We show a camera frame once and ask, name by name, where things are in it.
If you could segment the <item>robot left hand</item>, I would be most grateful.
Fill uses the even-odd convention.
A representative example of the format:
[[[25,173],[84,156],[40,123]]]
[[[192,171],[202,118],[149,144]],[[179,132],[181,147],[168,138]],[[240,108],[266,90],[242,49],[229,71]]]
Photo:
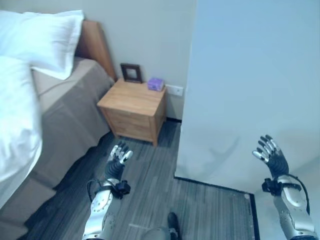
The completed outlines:
[[[119,141],[113,146],[104,170],[106,180],[115,179],[120,181],[127,161],[133,156],[133,151],[124,141]]]

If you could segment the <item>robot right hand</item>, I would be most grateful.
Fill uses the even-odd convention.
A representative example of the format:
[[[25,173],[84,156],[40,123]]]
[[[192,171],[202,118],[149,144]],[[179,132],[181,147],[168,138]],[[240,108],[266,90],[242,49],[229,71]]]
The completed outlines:
[[[252,151],[252,155],[267,165],[273,179],[289,174],[288,162],[270,135],[261,136],[258,144],[259,147]]]

